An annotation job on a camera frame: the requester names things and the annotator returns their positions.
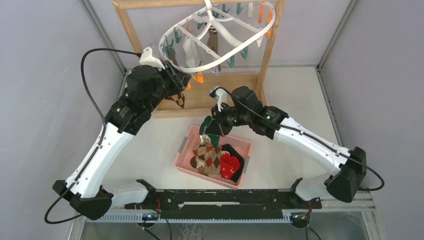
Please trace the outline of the white round clip hanger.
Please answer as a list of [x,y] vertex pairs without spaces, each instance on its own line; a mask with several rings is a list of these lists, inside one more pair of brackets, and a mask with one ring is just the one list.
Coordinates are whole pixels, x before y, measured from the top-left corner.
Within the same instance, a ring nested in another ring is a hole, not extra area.
[[[171,62],[178,70],[197,74],[206,70],[218,71],[222,64],[233,68],[236,58],[248,59],[251,48],[260,48],[270,39],[277,22],[277,8],[272,2],[249,3],[247,10],[237,3],[231,11],[224,3],[205,6],[173,24],[160,38],[160,57]],[[217,30],[218,54],[207,46],[210,27]],[[196,42],[199,56],[198,67],[189,68],[183,50],[183,41],[189,36]]]

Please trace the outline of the red christmas sock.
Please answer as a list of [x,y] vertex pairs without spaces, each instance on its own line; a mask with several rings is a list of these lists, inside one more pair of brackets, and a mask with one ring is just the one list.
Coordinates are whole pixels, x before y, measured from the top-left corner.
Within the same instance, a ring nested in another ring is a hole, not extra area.
[[237,171],[240,169],[241,164],[236,156],[225,153],[220,158],[220,176],[223,179],[237,182]]

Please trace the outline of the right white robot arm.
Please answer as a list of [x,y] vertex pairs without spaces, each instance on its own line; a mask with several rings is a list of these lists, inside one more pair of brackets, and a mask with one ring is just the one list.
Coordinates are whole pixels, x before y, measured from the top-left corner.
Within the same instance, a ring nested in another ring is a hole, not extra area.
[[333,197],[350,203],[360,189],[367,169],[366,153],[337,145],[301,126],[294,118],[275,106],[262,104],[247,86],[228,91],[216,86],[209,91],[216,100],[211,109],[211,122],[204,133],[224,137],[233,127],[249,126],[257,135],[287,144],[309,156],[326,172],[316,177],[301,177],[291,186],[289,203],[302,208],[308,201]]

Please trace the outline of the dark green sock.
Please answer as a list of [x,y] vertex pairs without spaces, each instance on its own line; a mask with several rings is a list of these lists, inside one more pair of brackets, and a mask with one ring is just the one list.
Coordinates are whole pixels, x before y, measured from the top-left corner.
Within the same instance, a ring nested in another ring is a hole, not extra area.
[[221,127],[219,122],[210,115],[206,116],[199,127],[199,136],[203,143],[206,138],[210,140],[211,146],[215,152],[219,152],[219,140],[221,137]]

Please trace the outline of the pink plastic basket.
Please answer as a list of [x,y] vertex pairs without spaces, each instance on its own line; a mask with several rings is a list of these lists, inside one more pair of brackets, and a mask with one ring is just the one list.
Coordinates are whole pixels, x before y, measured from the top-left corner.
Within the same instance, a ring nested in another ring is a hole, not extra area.
[[176,156],[173,161],[173,165],[181,172],[186,173],[188,175],[195,176],[200,179],[204,179],[206,181],[215,183],[217,185],[230,188],[233,190],[239,189],[246,175],[246,170],[248,168],[248,163],[250,160],[251,152],[253,149],[253,144],[250,141],[243,140],[241,138],[233,137],[233,136],[225,136],[219,140],[219,144],[229,144],[234,150],[243,158],[244,167],[241,168],[241,176],[236,181],[233,182],[230,179],[222,178],[220,175],[215,176],[207,176],[201,174],[195,167],[192,167],[190,164],[191,159],[195,156],[193,150],[195,145],[199,143],[199,126],[192,125],[179,146],[179,149],[176,153]]

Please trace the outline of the beige brown patch sock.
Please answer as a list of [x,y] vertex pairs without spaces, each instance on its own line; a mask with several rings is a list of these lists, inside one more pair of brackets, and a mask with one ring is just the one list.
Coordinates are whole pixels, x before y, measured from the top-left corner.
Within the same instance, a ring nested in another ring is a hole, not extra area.
[[195,156],[193,156],[193,157],[190,159],[189,163],[190,163],[190,166],[191,166],[192,168],[194,168],[194,169],[197,169],[197,168],[198,168],[198,160],[197,160],[197,158],[196,158]]

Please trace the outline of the black sock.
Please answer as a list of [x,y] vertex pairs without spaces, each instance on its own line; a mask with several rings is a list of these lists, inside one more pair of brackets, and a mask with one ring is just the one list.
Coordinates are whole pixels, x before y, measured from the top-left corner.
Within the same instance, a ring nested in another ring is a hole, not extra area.
[[225,153],[229,153],[231,156],[235,156],[238,158],[239,162],[240,162],[240,169],[236,172],[236,177],[238,178],[238,181],[242,175],[243,172],[243,168],[245,166],[245,160],[244,158],[229,144],[224,144],[221,146],[221,156]]

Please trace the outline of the dark brown argyle sock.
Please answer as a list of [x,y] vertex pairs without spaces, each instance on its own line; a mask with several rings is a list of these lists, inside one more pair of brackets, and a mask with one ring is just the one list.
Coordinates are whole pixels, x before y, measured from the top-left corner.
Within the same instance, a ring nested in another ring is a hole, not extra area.
[[185,107],[185,96],[183,92],[168,96],[165,98],[165,100],[175,102],[181,109],[184,109]]

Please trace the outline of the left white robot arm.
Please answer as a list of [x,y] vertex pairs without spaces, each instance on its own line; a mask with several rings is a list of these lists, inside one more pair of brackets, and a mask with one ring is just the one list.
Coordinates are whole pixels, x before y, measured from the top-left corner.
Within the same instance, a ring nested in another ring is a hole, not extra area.
[[57,180],[53,190],[79,214],[100,219],[110,209],[138,203],[149,209],[156,203],[153,187],[144,180],[123,186],[103,186],[102,181],[123,148],[150,120],[160,102],[183,92],[192,76],[168,61],[163,68],[139,65],[126,78],[127,87],[103,117],[98,140],[66,180]]

